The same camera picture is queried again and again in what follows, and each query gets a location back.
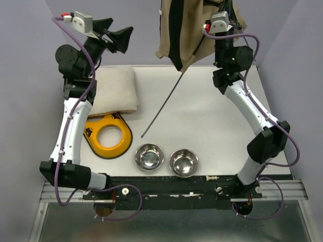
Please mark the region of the black tent pole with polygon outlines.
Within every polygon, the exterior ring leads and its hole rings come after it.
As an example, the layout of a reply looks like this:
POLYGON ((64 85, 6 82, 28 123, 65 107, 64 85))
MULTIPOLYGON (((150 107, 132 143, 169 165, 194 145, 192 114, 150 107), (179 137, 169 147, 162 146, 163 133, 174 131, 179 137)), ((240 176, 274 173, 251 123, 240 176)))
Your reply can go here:
MULTIPOLYGON (((203 40, 204 40, 205 36, 203 35, 198 46, 195 48, 195 50, 193 51, 192 55, 196 55, 197 51, 199 50, 203 40)), ((179 76, 178 80, 176 81, 175 85, 173 86, 172 90, 170 91, 170 93, 168 94, 167 98, 165 99, 165 101, 163 102, 162 106, 160 107, 160 109, 158 110, 158 112, 156 113, 155 117, 152 119, 152 121, 150 122, 150 124, 148 125, 148 127, 146 128, 146 130, 143 132, 143 134, 140 136, 140 138, 143 138, 146 133, 148 132, 148 130, 150 129, 150 127, 152 126, 152 124, 155 122, 155 120, 157 119, 158 115, 160 114, 160 112, 162 111, 162 109, 164 108, 164 106, 166 105, 167 101, 169 100, 169 98, 171 97, 172 93, 174 92, 174 90, 176 89, 176 87, 178 86, 179 82, 181 81, 182 77, 183 77, 184 73, 181 73, 181 75, 179 76)))

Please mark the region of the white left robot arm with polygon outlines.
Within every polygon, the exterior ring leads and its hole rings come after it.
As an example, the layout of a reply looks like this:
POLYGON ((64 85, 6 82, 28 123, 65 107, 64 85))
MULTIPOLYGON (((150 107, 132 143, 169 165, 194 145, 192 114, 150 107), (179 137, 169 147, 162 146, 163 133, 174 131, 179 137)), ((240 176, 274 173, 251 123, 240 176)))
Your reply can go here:
POLYGON ((80 47, 60 46, 55 53, 59 72, 63 75, 64 116, 56 145, 48 161, 42 161, 39 170, 55 188, 94 189, 101 199, 112 193, 109 176, 92 172, 80 164, 83 131, 96 95, 95 66, 103 52, 125 53, 128 49, 133 27, 109 31, 112 18, 88 23, 94 37, 81 43, 65 26, 74 16, 54 17, 52 20, 80 47))

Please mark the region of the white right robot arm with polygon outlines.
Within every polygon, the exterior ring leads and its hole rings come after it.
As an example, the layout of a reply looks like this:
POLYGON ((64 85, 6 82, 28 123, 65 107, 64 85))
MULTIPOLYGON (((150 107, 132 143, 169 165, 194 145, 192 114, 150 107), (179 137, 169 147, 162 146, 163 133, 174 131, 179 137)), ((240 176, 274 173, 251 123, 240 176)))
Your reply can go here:
POLYGON ((250 185, 265 169, 265 166, 284 149, 290 125, 279 121, 265 109, 251 92, 246 76, 254 59, 253 49, 249 46, 234 46, 233 30, 217 33, 215 38, 215 66, 213 83, 242 113, 254 133, 253 140, 247 145, 248 157, 236 174, 233 194, 239 198, 250 192, 250 185))

